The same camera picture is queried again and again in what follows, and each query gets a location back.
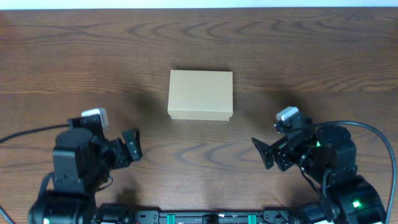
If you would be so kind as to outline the cardboard box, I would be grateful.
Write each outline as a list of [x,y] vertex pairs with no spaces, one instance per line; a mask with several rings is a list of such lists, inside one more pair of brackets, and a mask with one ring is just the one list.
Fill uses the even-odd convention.
[[233,73],[171,70],[167,111],[172,119],[229,121],[233,115]]

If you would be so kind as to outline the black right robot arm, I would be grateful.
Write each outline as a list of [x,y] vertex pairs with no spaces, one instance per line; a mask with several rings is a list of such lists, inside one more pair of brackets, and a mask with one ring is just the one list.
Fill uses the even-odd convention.
[[278,127],[285,136],[268,145],[252,143],[270,169],[297,166],[310,184],[318,183],[317,202],[290,212],[290,223],[385,223],[387,212],[376,189],[357,173],[356,146],[340,125]]

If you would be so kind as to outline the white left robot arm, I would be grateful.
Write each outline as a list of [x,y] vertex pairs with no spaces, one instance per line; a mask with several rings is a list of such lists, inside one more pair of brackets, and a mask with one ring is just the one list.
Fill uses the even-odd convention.
[[130,129],[121,139],[108,140],[102,131],[73,128],[59,134],[53,149],[54,172],[43,179],[28,222],[134,223],[130,208],[96,206],[95,194],[111,180],[110,172],[142,157],[140,132]]

